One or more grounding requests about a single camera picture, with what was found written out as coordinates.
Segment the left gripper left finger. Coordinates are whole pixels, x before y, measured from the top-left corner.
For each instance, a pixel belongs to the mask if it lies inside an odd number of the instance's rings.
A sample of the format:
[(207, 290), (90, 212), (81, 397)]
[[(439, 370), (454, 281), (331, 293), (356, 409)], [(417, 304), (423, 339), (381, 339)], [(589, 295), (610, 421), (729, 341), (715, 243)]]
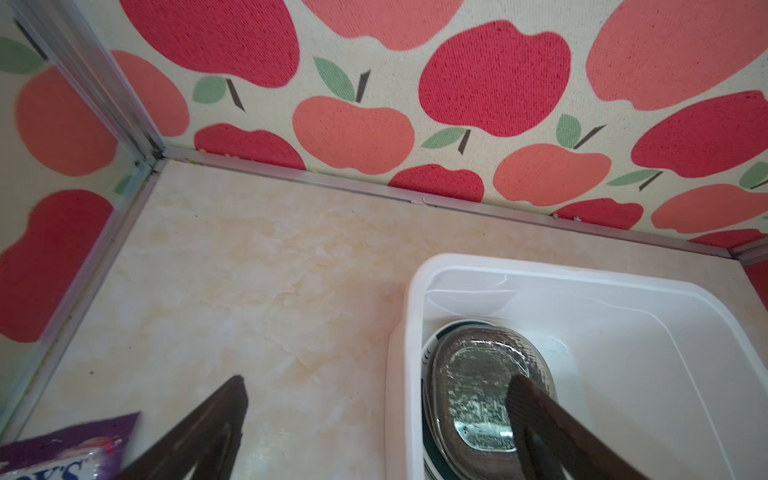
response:
[(244, 377), (235, 375), (116, 477), (230, 478), (247, 409)]

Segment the clear glass plate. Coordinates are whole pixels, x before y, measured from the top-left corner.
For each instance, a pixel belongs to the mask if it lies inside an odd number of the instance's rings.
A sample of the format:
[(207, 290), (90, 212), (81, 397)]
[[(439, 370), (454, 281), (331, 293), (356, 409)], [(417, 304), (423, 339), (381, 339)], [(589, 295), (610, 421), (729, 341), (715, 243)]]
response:
[(438, 343), (426, 383), (431, 430), (462, 479), (523, 478), (505, 407), (515, 375), (557, 397), (543, 356), (514, 330), (462, 326)]

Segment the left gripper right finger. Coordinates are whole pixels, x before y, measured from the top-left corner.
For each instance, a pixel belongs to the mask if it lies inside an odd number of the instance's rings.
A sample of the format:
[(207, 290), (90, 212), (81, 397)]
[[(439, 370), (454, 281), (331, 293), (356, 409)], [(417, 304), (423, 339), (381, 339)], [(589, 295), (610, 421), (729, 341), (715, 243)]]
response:
[(526, 479), (643, 479), (532, 380), (512, 377), (505, 407)]

